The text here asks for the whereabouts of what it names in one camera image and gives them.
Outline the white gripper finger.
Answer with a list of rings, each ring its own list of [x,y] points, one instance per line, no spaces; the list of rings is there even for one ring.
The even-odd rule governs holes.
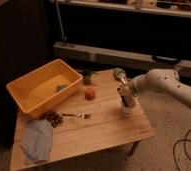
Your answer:
[[[135,97],[134,96],[128,96],[125,98],[126,101],[126,107],[134,107],[135,106]]]

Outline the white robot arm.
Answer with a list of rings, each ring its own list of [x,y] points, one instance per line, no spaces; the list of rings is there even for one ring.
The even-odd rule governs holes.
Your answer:
[[[128,113],[136,105],[136,94],[148,90],[169,94],[191,109],[191,86],[181,83],[179,74],[174,69],[152,69],[146,74],[129,79],[123,69],[115,68],[114,77],[121,82],[117,91],[124,113]]]

